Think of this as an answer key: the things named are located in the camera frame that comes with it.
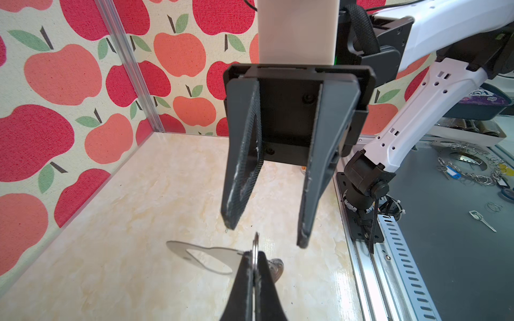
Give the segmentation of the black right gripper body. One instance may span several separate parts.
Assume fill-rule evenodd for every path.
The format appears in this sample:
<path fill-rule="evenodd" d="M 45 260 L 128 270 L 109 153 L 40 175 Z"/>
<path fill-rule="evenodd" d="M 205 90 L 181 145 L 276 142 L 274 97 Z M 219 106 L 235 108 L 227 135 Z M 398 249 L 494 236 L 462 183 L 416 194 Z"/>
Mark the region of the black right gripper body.
<path fill-rule="evenodd" d="M 305 166 L 315 133 L 321 87 L 327 81 L 344 82 L 358 89 L 353 100 L 338 90 L 335 109 L 321 127 L 340 124 L 340 155 L 348 156 L 357 144 L 368 116 L 368 103 L 376 87 L 369 66 L 286 66 L 234 64 L 224 72 L 224 105 L 229 130 L 229 158 L 242 144 L 244 115 L 256 106 L 260 113 L 260 143 L 266 161 Z"/>

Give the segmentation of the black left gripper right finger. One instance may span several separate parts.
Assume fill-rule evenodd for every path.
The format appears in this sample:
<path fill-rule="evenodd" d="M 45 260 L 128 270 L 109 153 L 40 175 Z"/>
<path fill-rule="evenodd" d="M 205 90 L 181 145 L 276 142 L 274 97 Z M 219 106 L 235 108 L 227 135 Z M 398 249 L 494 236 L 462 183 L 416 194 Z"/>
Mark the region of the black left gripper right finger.
<path fill-rule="evenodd" d="M 254 272 L 255 320 L 287 320 L 274 285 L 269 262 L 263 251 L 257 256 Z"/>

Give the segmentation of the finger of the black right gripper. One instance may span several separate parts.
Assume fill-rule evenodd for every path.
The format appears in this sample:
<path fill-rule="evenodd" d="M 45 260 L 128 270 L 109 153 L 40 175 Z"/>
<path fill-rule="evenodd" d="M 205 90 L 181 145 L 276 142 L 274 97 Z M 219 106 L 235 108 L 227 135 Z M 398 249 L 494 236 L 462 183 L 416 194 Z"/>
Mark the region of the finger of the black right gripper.
<path fill-rule="evenodd" d="M 221 214 L 235 230 L 264 162 L 260 84 L 255 78 L 233 79 L 226 92 L 229 150 Z"/>
<path fill-rule="evenodd" d="M 297 246 L 300 248 L 309 246 L 319 200 L 334 173 L 339 144 L 360 94 L 355 76 L 325 80 L 320 86 L 298 217 Z"/>

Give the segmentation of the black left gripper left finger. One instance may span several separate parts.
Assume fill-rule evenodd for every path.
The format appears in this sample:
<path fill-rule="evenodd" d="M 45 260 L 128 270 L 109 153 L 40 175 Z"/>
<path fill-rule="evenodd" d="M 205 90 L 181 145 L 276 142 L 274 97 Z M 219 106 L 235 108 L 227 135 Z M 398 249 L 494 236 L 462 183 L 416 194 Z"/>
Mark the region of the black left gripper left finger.
<path fill-rule="evenodd" d="M 252 252 L 244 252 L 221 321 L 252 320 L 254 270 Z"/>

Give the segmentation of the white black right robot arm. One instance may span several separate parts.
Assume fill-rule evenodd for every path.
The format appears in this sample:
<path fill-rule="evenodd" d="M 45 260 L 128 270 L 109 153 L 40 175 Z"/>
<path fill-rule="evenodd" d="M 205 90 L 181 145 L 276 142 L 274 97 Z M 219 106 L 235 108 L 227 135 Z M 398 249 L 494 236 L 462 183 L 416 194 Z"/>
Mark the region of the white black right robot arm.
<path fill-rule="evenodd" d="M 372 249 L 369 209 L 409 150 L 462 98 L 513 69 L 512 1 L 421 1 L 366 11 L 355 1 L 259 1 L 258 64 L 224 73 L 229 154 L 221 215 L 234 230 L 263 162 L 307 169 L 298 217 L 309 244 L 317 206 L 340 158 L 347 206 Z M 353 152 L 373 90 L 436 52 L 419 87 L 384 129 Z"/>

